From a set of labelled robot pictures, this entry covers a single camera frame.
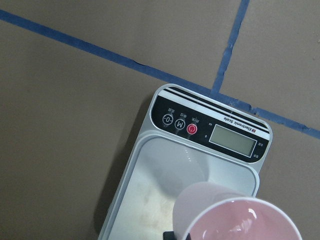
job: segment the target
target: power button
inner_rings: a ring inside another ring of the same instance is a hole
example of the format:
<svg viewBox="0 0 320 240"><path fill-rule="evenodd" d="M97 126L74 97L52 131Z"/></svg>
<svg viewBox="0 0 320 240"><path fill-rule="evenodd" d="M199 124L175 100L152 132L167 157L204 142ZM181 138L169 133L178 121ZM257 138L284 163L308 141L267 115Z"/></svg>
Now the power button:
<svg viewBox="0 0 320 240"><path fill-rule="evenodd" d="M198 128L197 125L190 123L187 127L186 127L186 131L188 134L193 135L197 132Z"/></svg>

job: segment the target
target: electronic scale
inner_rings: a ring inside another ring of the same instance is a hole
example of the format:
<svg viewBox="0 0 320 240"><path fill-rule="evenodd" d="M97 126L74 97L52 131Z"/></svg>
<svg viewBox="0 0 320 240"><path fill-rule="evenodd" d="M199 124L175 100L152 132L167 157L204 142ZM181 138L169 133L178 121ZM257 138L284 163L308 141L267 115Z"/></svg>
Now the electronic scale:
<svg viewBox="0 0 320 240"><path fill-rule="evenodd" d="M176 198L213 182L255 197L270 126L175 84L154 94L99 240L161 240Z"/></svg>

